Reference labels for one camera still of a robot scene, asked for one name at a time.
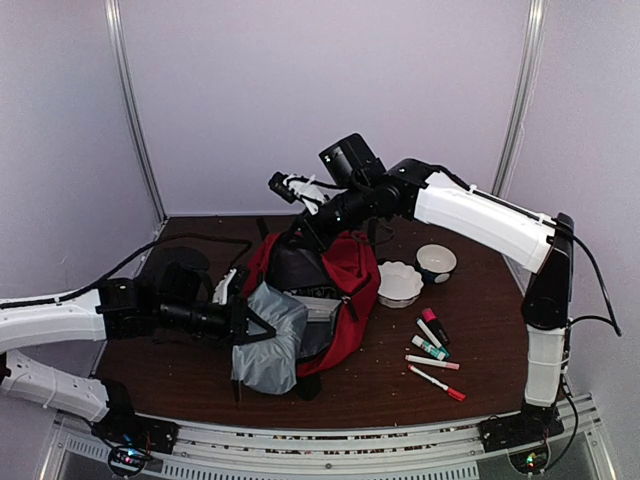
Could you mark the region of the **grey pencil pouch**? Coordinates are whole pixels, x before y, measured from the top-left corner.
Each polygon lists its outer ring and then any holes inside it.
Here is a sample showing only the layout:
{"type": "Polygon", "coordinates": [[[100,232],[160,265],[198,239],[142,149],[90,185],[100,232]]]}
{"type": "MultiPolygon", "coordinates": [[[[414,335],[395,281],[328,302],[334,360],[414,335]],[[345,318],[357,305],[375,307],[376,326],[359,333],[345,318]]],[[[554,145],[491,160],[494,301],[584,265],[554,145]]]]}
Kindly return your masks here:
{"type": "Polygon", "coordinates": [[[297,357],[308,309],[266,282],[249,296],[248,306],[275,329],[275,336],[234,346],[231,380],[259,393],[283,395],[297,383],[297,357]]]}

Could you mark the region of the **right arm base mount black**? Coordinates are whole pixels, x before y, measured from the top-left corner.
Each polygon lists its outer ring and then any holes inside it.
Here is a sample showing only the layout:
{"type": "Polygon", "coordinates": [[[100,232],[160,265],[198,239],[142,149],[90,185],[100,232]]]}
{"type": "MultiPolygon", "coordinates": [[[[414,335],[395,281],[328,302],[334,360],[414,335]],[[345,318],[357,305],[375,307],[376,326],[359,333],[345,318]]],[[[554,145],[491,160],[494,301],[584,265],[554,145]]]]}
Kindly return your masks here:
{"type": "Polygon", "coordinates": [[[517,413],[483,420],[477,428],[486,453],[543,442],[564,432],[556,407],[528,404],[517,413]]]}

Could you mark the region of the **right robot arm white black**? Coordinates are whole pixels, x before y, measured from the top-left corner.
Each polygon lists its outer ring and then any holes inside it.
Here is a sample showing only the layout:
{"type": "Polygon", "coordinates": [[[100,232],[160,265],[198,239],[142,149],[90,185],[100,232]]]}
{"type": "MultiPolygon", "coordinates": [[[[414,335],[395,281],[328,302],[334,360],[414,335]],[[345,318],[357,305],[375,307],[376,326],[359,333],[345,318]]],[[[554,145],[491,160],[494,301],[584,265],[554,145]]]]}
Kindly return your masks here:
{"type": "Polygon", "coordinates": [[[399,216],[474,240],[532,275],[521,314],[529,338],[524,403],[513,419],[519,440],[535,440],[551,424],[565,358],[573,274],[573,221],[531,212],[469,185],[446,168],[407,158],[375,176],[372,185],[350,174],[326,198],[315,178],[288,175],[286,190],[303,202],[297,231],[326,250],[343,232],[371,218],[399,216]]]}

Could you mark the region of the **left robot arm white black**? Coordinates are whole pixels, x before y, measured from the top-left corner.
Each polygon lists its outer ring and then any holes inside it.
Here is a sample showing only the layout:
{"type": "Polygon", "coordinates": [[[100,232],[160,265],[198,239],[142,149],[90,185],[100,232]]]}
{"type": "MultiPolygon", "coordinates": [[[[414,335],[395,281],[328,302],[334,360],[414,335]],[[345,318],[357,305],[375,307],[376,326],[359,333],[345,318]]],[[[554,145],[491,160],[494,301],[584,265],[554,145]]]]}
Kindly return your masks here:
{"type": "Polygon", "coordinates": [[[244,345],[275,336],[241,297],[180,298],[131,279],[109,280],[86,292],[32,297],[1,305],[1,393],[44,409],[103,423],[123,444],[144,433],[126,388],[118,382],[72,375],[21,354],[21,349],[67,341],[115,341],[159,329],[244,345]]]}

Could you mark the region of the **paperback book with pink flowers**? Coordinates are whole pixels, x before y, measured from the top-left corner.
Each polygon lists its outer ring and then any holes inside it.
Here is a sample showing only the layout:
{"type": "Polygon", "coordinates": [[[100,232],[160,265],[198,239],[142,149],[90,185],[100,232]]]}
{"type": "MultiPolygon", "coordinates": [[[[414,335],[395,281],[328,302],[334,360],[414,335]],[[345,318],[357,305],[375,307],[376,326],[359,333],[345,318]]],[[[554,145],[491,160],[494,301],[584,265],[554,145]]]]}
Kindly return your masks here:
{"type": "Polygon", "coordinates": [[[342,303],[338,293],[329,286],[289,289],[285,293],[307,308],[309,323],[332,323],[342,303]]]}

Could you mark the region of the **pink highlighter marker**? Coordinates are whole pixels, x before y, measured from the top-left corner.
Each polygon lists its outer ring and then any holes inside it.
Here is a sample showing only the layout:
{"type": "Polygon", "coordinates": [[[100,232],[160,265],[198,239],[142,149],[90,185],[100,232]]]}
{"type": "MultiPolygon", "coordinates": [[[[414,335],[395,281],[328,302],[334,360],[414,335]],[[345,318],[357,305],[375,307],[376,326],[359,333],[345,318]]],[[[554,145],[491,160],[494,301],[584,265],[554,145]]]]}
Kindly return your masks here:
{"type": "Polygon", "coordinates": [[[425,308],[422,310],[421,316],[426,326],[435,335],[438,341],[443,346],[448,346],[451,343],[450,338],[433,310],[431,308],[425,308]]]}

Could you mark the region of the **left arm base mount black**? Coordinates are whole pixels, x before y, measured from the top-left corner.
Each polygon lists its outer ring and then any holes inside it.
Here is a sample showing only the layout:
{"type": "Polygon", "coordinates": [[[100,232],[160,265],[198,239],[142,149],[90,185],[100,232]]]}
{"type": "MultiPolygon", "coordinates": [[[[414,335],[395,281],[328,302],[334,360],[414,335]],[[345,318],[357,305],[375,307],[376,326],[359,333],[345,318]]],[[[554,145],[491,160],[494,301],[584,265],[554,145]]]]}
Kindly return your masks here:
{"type": "Polygon", "coordinates": [[[99,438],[150,452],[173,452],[179,433],[175,422],[137,414],[126,387],[120,382],[104,380],[102,385],[107,393],[107,413],[92,422],[93,432],[99,438]]]}

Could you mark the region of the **red backpack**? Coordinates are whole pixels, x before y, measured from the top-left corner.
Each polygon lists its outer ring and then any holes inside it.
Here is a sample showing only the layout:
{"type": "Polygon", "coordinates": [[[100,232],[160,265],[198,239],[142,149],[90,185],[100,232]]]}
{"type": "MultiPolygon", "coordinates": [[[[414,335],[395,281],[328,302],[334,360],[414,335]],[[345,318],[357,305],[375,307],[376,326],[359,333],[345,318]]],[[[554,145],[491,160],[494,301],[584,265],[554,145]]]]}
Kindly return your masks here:
{"type": "Polygon", "coordinates": [[[314,300],[335,300],[330,321],[305,329],[296,360],[295,393],[315,399],[320,374],[356,352],[363,341],[381,283],[375,251],[361,232],[343,232],[321,252],[300,233],[271,233],[248,263],[243,295],[262,282],[283,292],[314,300]]]}

